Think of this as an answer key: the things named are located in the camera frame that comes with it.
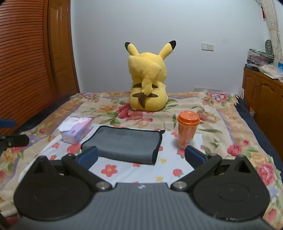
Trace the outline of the purple and grey towel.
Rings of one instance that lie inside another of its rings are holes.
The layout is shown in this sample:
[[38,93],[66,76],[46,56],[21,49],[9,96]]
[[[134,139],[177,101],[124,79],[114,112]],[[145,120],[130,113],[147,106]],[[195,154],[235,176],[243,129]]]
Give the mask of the purple and grey towel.
[[82,143],[81,149],[86,150],[95,146],[100,157],[154,165],[164,133],[164,130],[100,126],[87,141]]

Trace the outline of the pink tissue box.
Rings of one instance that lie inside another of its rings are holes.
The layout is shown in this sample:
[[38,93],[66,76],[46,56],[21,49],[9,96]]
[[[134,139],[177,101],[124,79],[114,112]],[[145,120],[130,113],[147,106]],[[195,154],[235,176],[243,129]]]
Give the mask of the pink tissue box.
[[65,143],[77,145],[92,129],[91,117],[68,117],[58,127]]

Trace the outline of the orange plastic cup with lid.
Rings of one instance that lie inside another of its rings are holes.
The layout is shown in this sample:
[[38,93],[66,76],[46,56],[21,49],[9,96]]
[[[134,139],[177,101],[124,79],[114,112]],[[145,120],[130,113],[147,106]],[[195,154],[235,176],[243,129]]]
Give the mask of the orange plastic cup with lid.
[[185,149],[186,146],[191,145],[197,127],[200,124],[200,117],[193,111],[181,111],[177,116],[177,122],[178,145]]

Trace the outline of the floral bed sheet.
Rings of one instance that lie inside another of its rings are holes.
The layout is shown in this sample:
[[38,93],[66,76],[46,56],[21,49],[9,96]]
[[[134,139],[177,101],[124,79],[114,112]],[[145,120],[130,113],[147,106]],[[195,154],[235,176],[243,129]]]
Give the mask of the floral bed sheet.
[[23,128],[30,144],[25,148],[10,148],[1,155],[1,214],[14,216],[14,191],[37,157],[45,155],[58,160],[66,154],[79,154],[80,145],[62,141],[58,126],[68,116],[90,116],[93,128],[100,125],[132,129],[163,130],[163,140],[155,165],[127,163],[100,158],[93,172],[108,182],[171,184],[186,175],[190,166],[184,150],[177,144],[177,116],[191,110],[200,116],[192,145],[205,154],[216,153],[224,159],[245,155],[266,185],[271,201],[264,220],[275,229],[282,228],[282,162],[273,147],[261,140],[262,133],[246,106],[233,94],[224,93],[224,101],[217,103],[214,94],[177,93],[169,95],[159,112],[136,112],[130,108],[129,94],[78,93],[71,96],[48,117]]

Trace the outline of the brown wooden slatted wardrobe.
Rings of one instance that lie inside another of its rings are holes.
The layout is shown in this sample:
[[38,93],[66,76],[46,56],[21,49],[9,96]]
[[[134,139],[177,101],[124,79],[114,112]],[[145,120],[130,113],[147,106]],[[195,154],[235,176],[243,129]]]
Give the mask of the brown wooden slatted wardrobe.
[[20,127],[79,91],[70,1],[1,1],[1,118]]

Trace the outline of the yellow Pikachu plush toy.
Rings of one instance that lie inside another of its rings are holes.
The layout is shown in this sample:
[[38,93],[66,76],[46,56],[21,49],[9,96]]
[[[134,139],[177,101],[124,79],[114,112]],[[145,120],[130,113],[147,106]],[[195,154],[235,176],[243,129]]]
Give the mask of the yellow Pikachu plush toy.
[[159,54],[154,54],[139,53],[132,43],[125,43],[129,53],[128,68],[132,78],[129,98],[132,109],[156,112],[164,108],[168,101],[164,84],[167,77],[164,59],[173,52],[176,44],[176,41],[172,40],[161,49]]

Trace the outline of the brown wooden cabinet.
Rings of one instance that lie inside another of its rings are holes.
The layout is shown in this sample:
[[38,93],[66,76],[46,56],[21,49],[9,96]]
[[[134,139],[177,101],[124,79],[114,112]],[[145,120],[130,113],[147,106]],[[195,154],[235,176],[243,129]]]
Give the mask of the brown wooden cabinet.
[[242,88],[255,122],[282,157],[282,83],[244,68]]

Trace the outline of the stack of folded papers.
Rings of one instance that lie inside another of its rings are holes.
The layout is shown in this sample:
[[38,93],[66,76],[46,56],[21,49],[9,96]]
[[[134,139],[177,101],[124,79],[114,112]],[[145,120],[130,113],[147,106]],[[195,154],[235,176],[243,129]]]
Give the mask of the stack of folded papers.
[[247,52],[247,62],[245,68],[253,71],[259,71],[259,67],[272,64],[274,55],[250,48]]

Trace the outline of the blue picture box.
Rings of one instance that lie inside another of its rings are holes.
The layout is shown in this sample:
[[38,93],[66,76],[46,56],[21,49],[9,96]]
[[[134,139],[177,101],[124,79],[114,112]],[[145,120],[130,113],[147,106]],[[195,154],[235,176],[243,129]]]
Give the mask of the blue picture box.
[[283,63],[278,62],[277,70],[279,71],[279,73],[283,73]]

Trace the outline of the patterned curtain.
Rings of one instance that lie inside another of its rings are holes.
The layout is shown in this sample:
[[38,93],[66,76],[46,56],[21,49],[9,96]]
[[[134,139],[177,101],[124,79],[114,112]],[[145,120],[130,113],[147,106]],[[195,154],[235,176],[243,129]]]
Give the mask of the patterned curtain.
[[277,67],[278,63],[282,61],[282,46],[275,3],[274,0],[261,0],[260,3],[265,13],[270,39],[272,42],[272,50],[274,55],[273,65]]

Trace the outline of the white wall switch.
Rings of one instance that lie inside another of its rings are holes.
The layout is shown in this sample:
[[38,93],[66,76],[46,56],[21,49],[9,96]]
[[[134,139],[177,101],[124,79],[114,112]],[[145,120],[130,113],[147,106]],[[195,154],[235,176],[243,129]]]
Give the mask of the white wall switch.
[[201,44],[201,50],[203,50],[203,51],[214,51],[214,45],[202,43]]

